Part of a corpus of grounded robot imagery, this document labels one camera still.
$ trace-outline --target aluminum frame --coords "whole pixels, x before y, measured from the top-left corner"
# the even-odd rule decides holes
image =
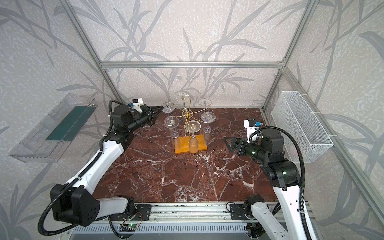
[[[135,203],[135,204],[151,204],[151,215],[148,221],[143,223],[147,225],[156,224],[161,225],[174,225],[174,224],[199,224],[199,223],[222,223],[222,224],[246,224],[256,223],[257,220],[231,220],[230,213],[225,208],[226,202],[146,202],[146,203]],[[277,202],[266,202],[270,209],[273,209]],[[313,216],[312,210],[308,202],[305,202],[307,207],[308,215],[311,223],[314,226],[315,232],[319,240],[322,240],[321,232],[319,231],[317,222]],[[275,215],[279,222],[285,222],[282,210],[277,212]],[[113,221],[113,224],[122,223],[121,221]],[[96,228],[103,227],[108,223],[108,220],[102,220],[93,222],[90,226]],[[126,223],[137,223],[137,221],[126,221]],[[68,224],[63,223],[62,227],[66,227]],[[73,234],[74,228],[67,232],[61,233],[56,236],[55,240],[68,240]]]
[[[104,71],[104,69],[100,66],[100,59],[97,56],[96,51],[93,48],[87,34],[85,33],[83,26],[81,25],[79,19],[77,18],[77,15],[74,12],[74,9],[72,8],[72,5],[70,4],[69,0],[59,0],[59,2],[61,5],[61,8],[63,9],[64,13],[67,15],[68,19],[72,23],[73,28],[75,29],[76,33],[79,35],[81,41],[83,42],[85,48],[87,49],[89,55],[91,56],[91,59],[95,63],[96,68],[99,70],[100,75],[104,78],[105,83],[107,84],[109,89],[112,91],[113,96],[116,98],[116,100],[123,103],[124,101],[121,98],[112,80],[109,78],[108,74]]]
[[[297,47],[297,45],[298,45],[298,43],[299,43],[299,41],[300,41],[304,31],[305,31],[305,28],[307,27],[318,3],[319,3],[319,0],[309,0],[308,1],[307,6],[304,10],[303,16],[300,20],[300,23],[296,29],[295,34],[293,35],[292,41],[291,41],[291,43],[288,47],[288,50],[285,53],[285,56],[282,60],[282,62],[283,62],[282,67],[286,67],[288,62],[290,61],[292,54],[295,51],[295,48]],[[273,81],[272,87],[268,92],[267,98],[266,98],[264,105],[263,105],[263,109],[266,108],[269,101],[271,100],[272,94],[275,92],[277,86],[280,83],[280,79],[281,79],[281,69],[279,69],[279,72],[276,75],[275,80]]]
[[[319,109],[313,103],[310,97],[306,95],[305,90],[299,84],[296,77],[288,68],[282,68],[282,74],[287,79],[291,87],[303,94],[304,100],[308,103],[309,107],[317,114],[321,125],[324,127],[325,131],[330,135],[336,135],[335,131],[329,125],[324,116],[319,112]],[[356,163],[355,159],[349,153],[345,145],[341,142],[341,139],[337,136],[331,136],[333,140],[333,151],[337,158],[339,159],[341,165],[347,171],[349,177],[352,179],[353,183],[359,189],[362,197],[367,202],[368,206],[373,210],[373,213],[377,217],[380,224],[384,227],[384,200],[380,196],[379,192],[372,185],[371,181],[364,174],[363,170]]]
[[[283,62],[101,62],[102,68],[281,68]]]

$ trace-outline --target brown marble surface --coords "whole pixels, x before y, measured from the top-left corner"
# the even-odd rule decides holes
[[[175,154],[166,134],[162,113],[152,127],[135,131],[135,138],[100,180],[96,198],[124,195],[136,202],[244,201],[260,194],[266,201],[277,199],[258,164],[249,157],[230,154],[224,137],[246,137],[244,120],[263,122],[258,108],[210,109],[216,121],[207,151]],[[175,109],[171,115],[178,116]],[[200,119],[200,113],[194,115]],[[185,136],[184,119],[178,126]]]

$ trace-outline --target green mat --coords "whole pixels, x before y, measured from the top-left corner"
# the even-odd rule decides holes
[[[96,107],[75,106],[46,140],[73,141]]]

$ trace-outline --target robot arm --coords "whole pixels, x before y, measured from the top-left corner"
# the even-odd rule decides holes
[[[142,99],[134,99],[133,104],[120,104],[110,112],[110,132],[100,143],[102,150],[87,162],[87,164],[66,184],[56,184],[50,192],[51,203],[40,217],[38,231],[45,236],[59,234],[76,225],[88,226],[97,218],[111,214],[127,212],[133,215],[135,206],[133,199],[112,197],[95,199],[92,194],[108,168],[128,148],[134,138],[133,131],[148,124],[152,126],[160,115],[162,106],[148,107]],[[44,219],[52,208],[56,221],[71,223],[71,227],[57,231],[46,231]]]
[[[237,150],[239,156],[249,156],[254,162],[260,164],[260,168],[273,186],[280,202],[288,233],[269,211],[260,195],[247,197],[244,202],[245,214],[250,219],[257,219],[271,239],[305,240],[310,234],[311,239],[316,240],[317,237],[311,225],[304,199],[301,202],[304,205],[303,210],[299,211],[300,175],[296,165],[284,158],[284,139],[280,131],[285,131],[277,130],[276,127],[264,127],[260,130],[260,145],[249,143],[249,131],[248,139],[226,137],[224,141],[230,153]],[[305,223],[302,222],[302,214],[305,215]],[[304,231],[304,225],[308,226],[307,233]]]

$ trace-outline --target clear plastic tray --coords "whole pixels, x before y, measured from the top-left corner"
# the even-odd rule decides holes
[[[22,162],[57,162],[96,109],[93,100],[68,94],[9,155]]]

